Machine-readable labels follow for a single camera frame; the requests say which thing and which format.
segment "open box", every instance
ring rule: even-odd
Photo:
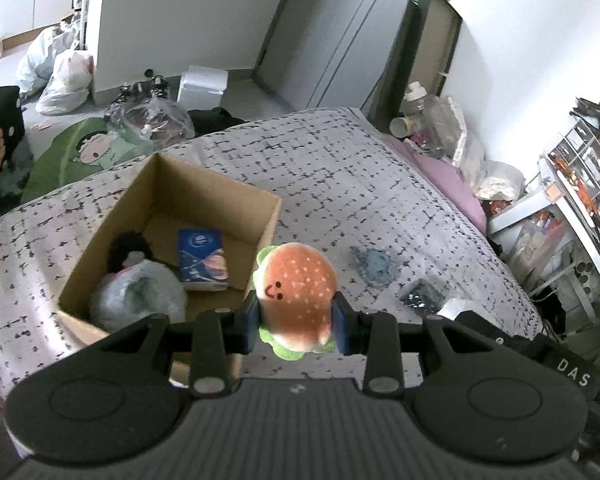
[[[227,290],[188,291],[187,320],[203,310],[237,308],[251,288],[258,252],[271,245],[282,199],[215,171],[172,156],[150,157],[91,238],[62,288],[59,320],[83,343],[107,335],[92,325],[89,302],[107,272],[113,239],[142,233],[158,260],[178,266],[178,229],[211,228],[222,233]],[[172,377],[186,382],[188,368],[174,362]]]

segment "container lid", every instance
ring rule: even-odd
[[[187,71],[182,74],[180,87],[200,86],[202,88],[224,92],[226,90],[228,79],[229,73],[227,70],[191,65]]]
[[[418,81],[407,85],[407,92],[404,94],[405,101],[415,101],[427,95],[427,90],[420,85]]]

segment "mattress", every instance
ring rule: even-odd
[[[276,242],[321,250],[353,308],[419,318],[400,301],[420,279],[446,296],[476,301],[512,335],[533,337],[542,322],[487,240],[355,110],[323,108],[247,123],[168,148],[171,155],[282,197]],[[0,218],[0,394],[80,348],[56,320],[56,297],[92,233],[144,164],[138,158],[69,184]],[[351,247],[382,248],[395,281],[367,285]],[[275,357],[258,342],[244,375],[361,378],[365,358]],[[406,381],[421,380],[415,356]]]

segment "black polka dot fabric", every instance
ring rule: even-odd
[[[333,263],[356,309],[418,317],[399,300],[421,278],[446,296],[480,303],[510,334],[533,337],[541,320],[485,238],[379,134],[346,108],[308,110],[236,126],[166,152],[283,199],[276,243],[309,244]],[[0,218],[0,393],[80,348],[56,321],[55,299],[93,232],[146,160],[69,184]],[[351,246],[381,248],[397,279],[371,287]],[[420,381],[406,354],[408,383]],[[284,362],[262,343],[246,376],[362,377],[364,358],[308,354]]]

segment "plush toy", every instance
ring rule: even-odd
[[[305,352],[332,351],[331,300],[338,282],[330,261],[296,242],[266,247],[256,260],[253,284],[264,317],[260,338],[288,361]]]

